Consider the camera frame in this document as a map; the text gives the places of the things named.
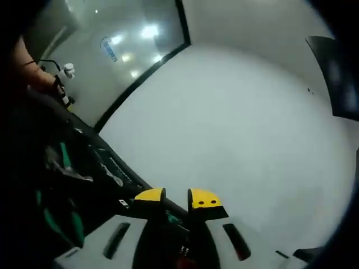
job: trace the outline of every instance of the black slot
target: black slot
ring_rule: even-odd
[[[282,256],[282,257],[285,258],[285,259],[289,259],[289,257],[288,257],[287,255],[285,255],[283,252],[276,251],[276,254]]]
[[[122,238],[124,237],[125,233],[127,232],[128,228],[130,227],[130,224],[127,222],[121,223],[112,237],[110,238],[108,244],[105,247],[105,250],[103,252],[104,256],[108,259],[112,259],[114,254],[116,253],[119,244],[122,241]]]
[[[251,256],[251,251],[237,228],[233,224],[224,224],[223,228],[236,250],[238,259],[240,261],[248,259]]]
[[[71,256],[73,256],[76,252],[78,252],[79,250],[78,249],[74,249],[72,250],[70,253],[67,253],[65,258],[70,258]]]

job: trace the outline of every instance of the person's arm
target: person's arm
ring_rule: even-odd
[[[35,62],[26,49],[23,38],[21,37],[13,50],[12,62],[16,72],[32,88],[36,90],[50,89],[55,81],[55,77],[43,71]]]

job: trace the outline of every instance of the black edge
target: black edge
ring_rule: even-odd
[[[119,108],[120,105],[140,86],[145,82],[154,72],[157,71],[162,65],[164,65],[168,60],[176,56],[179,52],[187,48],[188,44],[182,44],[174,51],[167,54],[163,59],[153,66],[151,66],[147,71],[145,71],[134,83],[132,83],[116,100],[115,102],[106,110],[106,112],[101,116],[99,121],[95,124],[94,129],[96,132],[100,132],[101,129],[105,126],[106,122],[112,116],[112,114]]]
[[[191,45],[190,31],[188,29],[188,24],[186,20],[185,8],[183,6],[182,0],[175,0],[175,2],[178,11],[178,16],[180,17],[179,21],[182,26],[182,33],[183,33],[183,38],[185,40],[185,44]]]
[[[237,227],[232,223],[223,224],[222,227],[231,241],[233,248],[236,250],[238,259],[240,261],[248,259],[252,255],[251,249]]]

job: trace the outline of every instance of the ceiling light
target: ceiling light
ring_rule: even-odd
[[[121,58],[126,63],[126,62],[130,61],[132,57],[131,57],[130,53],[126,53],[126,54],[122,55]]]
[[[162,60],[162,56],[161,55],[156,55],[154,58],[153,58],[153,61],[156,63],[156,62],[159,62],[159,61],[161,61]]]
[[[157,25],[149,25],[143,28],[141,32],[142,38],[153,38],[158,35]]]
[[[116,44],[120,43],[122,41],[122,39],[123,39],[122,35],[117,35],[117,36],[111,38],[111,43],[113,45],[116,45]]]
[[[138,78],[140,75],[140,72],[137,70],[131,71],[131,77]]]

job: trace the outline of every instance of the black panel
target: black panel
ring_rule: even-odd
[[[340,44],[322,36],[311,36],[307,42],[328,87],[333,115],[359,121],[359,84]]]

